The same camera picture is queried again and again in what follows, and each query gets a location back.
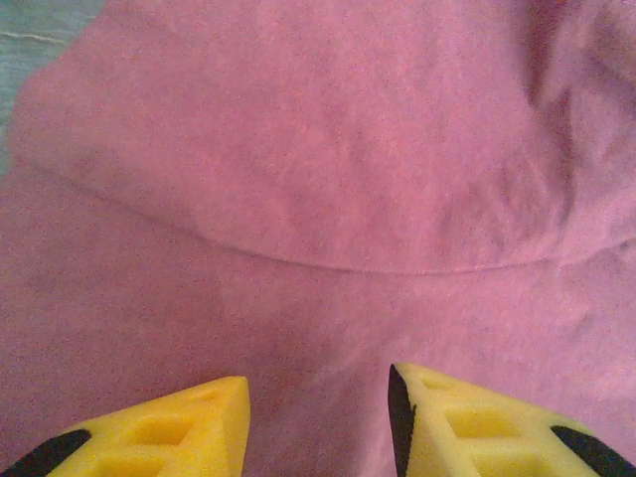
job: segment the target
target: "teal surface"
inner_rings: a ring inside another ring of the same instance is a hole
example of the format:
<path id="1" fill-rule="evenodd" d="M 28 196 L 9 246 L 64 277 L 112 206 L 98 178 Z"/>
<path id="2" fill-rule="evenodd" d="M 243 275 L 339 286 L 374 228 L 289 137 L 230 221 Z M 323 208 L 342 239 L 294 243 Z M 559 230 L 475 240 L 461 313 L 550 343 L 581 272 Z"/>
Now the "teal surface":
<path id="1" fill-rule="evenodd" d="M 105 0 L 0 0 L 0 175 L 7 168 L 4 132 L 20 86 L 54 60 Z"/>

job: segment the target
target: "yellow object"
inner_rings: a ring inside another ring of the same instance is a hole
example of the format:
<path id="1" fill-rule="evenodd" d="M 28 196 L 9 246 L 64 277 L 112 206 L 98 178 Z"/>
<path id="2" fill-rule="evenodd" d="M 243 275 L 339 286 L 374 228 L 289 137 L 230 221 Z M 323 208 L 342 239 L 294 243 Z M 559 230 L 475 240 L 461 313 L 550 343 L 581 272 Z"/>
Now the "yellow object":
<path id="1" fill-rule="evenodd" d="M 562 425 L 591 435 L 578 422 L 420 366 L 395 365 L 394 384 L 395 372 L 412 428 L 402 476 L 598 477 L 551 431 Z M 395 416 L 402 418 L 394 411 L 394 440 L 403 423 Z"/>
<path id="2" fill-rule="evenodd" d="M 74 425 L 90 439 L 50 477 L 239 477 L 246 378 L 223 378 Z"/>

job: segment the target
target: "black tip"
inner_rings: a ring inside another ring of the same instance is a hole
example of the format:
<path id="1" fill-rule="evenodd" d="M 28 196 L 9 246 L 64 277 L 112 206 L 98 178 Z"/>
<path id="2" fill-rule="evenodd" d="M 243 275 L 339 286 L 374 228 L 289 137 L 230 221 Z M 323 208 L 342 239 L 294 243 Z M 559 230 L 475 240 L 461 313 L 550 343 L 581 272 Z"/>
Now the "black tip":
<path id="1" fill-rule="evenodd" d="M 389 371 L 389 419 L 394 439 L 397 477 L 405 477 L 415 426 L 415 406 L 410 405 L 406 382 L 395 365 L 391 365 Z"/>
<path id="2" fill-rule="evenodd" d="M 85 429 L 49 439 L 2 472 L 0 477 L 46 477 L 89 439 L 90 432 Z"/>
<path id="3" fill-rule="evenodd" d="M 636 477 L 636 468 L 596 437 L 562 425 L 552 431 L 600 477 Z"/>

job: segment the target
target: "pink blanket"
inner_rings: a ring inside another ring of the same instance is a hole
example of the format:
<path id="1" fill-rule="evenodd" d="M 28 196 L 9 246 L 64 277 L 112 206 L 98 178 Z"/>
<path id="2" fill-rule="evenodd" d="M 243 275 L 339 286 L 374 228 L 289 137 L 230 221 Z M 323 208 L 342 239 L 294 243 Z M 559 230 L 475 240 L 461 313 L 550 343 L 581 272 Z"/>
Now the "pink blanket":
<path id="1" fill-rule="evenodd" d="M 8 135 L 0 467 L 245 375 L 246 477 L 391 476 L 395 361 L 636 460 L 635 16 L 110 1 Z"/>

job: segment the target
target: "pink cloth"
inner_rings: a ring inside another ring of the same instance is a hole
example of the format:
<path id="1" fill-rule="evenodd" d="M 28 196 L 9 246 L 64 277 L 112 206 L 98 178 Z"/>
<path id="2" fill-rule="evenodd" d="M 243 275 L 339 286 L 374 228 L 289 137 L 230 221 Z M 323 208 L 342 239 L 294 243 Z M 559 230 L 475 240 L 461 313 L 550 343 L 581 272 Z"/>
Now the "pink cloth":
<path id="1" fill-rule="evenodd" d="M 634 7 L 547 5 L 109 2 L 8 135 L 0 464 L 245 375 L 246 477 L 391 476 L 395 361 L 636 460 Z"/>

